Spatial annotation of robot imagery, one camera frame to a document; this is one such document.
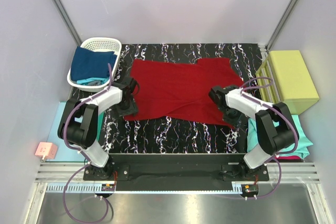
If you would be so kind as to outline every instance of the yellow storage bin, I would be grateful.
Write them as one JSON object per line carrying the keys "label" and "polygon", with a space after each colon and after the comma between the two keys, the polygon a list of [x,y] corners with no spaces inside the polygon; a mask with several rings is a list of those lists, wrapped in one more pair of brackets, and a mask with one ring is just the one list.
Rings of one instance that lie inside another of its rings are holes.
{"label": "yellow storage bin", "polygon": [[[273,103],[284,102],[291,114],[301,114],[319,100],[314,83],[298,50],[271,51],[256,76],[274,79],[273,86],[261,90],[261,97]],[[258,80],[258,85],[267,82]]]}

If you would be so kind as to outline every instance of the plastic basket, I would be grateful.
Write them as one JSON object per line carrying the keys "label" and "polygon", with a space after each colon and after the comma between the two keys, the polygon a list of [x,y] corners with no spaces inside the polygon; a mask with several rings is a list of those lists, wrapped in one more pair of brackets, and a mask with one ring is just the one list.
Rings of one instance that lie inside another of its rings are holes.
{"label": "plastic basket", "polygon": [[[114,79],[114,76],[116,75],[117,66],[119,64],[120,60],[120,52],[121,52],[121,43],[117,39],[111,39],[111,38],[90,38],[85,40],[82,45],[80,45],[82,48],[89,49],[94,52],[108,52],[108,51],[114,51],[114,54],[117,55],[116,63],[113,66],[112,69],[112,76],[110,78]],[[78,88],[82,91],[88,91],[88,92],[99,92],[106,87],[109,82],[106,82],[99,86],[84,86],[84,85],[78,85],[76,82],[73,82],[70,78],[71,69],[68,72],[68,83]]]}

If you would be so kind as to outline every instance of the reflective surface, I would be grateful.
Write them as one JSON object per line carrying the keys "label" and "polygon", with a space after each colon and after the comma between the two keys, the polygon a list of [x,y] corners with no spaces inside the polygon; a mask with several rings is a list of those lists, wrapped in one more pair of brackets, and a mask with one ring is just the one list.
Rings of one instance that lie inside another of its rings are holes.
{"label": "reflective surface", "polygon": [[[270,191],[270,185],[261,185],[260,194]],[[91,194],[67,194],[68,208],[83,221],[95,221],[105,212],[105,203],[89,199]],[[114,208],[101,223],[317,223],[304,185],[280,185],[269,198],[261,200],[232,200],[214,195],[112,195]],[[62,194],[46,193],[39,224],[76,223],[65,213]]]}

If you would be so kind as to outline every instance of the marble pattern surface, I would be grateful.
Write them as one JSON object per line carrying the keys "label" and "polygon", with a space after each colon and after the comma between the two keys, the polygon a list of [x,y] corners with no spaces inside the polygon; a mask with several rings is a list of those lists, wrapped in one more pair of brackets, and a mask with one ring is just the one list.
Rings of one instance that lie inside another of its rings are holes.
{"label": "marble pattern surface", "polygon": [[[232,69],[247,81],[262,62],[257,44],[141,44],[123,45],[115,81],[129,75],[134,59],[196,63],[199,58],[230,59]],[[90,93],[77,89],[72,97]],[[99,143],[109,153],[234,153],[246,142],[247,119],[239,128],[196,123],[168,116],[142,121],[115,118],[113,107],[105,112]]]}

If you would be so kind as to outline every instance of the folded red cloth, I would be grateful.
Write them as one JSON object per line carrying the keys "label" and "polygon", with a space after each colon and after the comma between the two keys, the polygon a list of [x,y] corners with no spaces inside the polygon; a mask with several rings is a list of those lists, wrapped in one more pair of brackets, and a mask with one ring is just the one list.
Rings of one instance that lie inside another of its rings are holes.
{"label": "folded red cloth", "polygon": [[243,84],[226,58],[199,59],[197,64],[134,60],[131,76],[140,85],[140,91],[135,96],[139,112],[135,116],[125,116],[125,120],[170,116],[228,125],[208,93],[216,85]]}

